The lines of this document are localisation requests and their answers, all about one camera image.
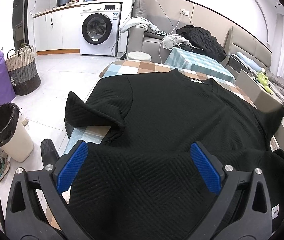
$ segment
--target black sweater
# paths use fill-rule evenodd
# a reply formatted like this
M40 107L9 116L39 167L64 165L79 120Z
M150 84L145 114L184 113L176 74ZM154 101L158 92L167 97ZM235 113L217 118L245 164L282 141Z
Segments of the black sweater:
M283 113L264 114L177 69L103 78L86 103L70 92L69 124L111 129L101 145L88 143L69 207L96 240L183 239L216 197L190 157L199 140L223 165L263 170L271 205L280 204L275 230L284 217L284 152L271 152L270 139Z

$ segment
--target metal bolt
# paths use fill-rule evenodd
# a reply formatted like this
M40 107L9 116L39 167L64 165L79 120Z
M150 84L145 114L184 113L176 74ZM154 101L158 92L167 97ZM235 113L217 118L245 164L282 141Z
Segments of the metal bolt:
M233 166L229 165L229 164L225 165L224 168L225 168L226 171L232 171L233 170Z
M260 168L256 168L256 169L255 169L255 173L256 173L256 174L262 174L262 170L261 170Z
M50 171L50 170L53 169L53 165L52 165L52 164L47 164L47 165L45 166L45 169L46 169L46 171Z
M22 173L22 171L23 171L23 168L17 168L15 172L20 174L20 173Z

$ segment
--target houndstooth pillow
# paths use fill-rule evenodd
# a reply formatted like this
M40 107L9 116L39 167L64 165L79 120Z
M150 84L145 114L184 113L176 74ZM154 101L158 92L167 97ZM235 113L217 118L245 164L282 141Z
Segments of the houndstooth pillow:
M147 37L155 38L155 39L158 39L158 40L163 40L163 37L168 35L168 33L164 32L164 31L159 31L159 32L145 31L144 34Z

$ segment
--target blue gripper pad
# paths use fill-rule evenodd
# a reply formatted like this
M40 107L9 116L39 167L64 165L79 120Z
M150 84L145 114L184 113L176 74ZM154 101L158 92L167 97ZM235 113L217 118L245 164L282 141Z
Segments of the blue gripper pad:
M220 175L196 143L191 144L191 158L208 190L218 195L221 191Z
M61 172L57 177L57 191L61 194L69 189L71 186L75 176L77 175L79 169L81 168L84 160L88 156L88 145L85 142L82 142L77 149L75 149L74 153L68 160L68 162L64 165Z

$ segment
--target woven basket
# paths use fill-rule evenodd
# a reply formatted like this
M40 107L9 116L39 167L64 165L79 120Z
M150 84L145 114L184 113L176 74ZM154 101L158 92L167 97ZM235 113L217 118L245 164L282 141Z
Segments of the woven basket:
M10 51L15 53L8 57ZM41 80L37 73L33 46L22 44L18 51L9 50L5 60L13 89L17 95L23 96L34 91Z

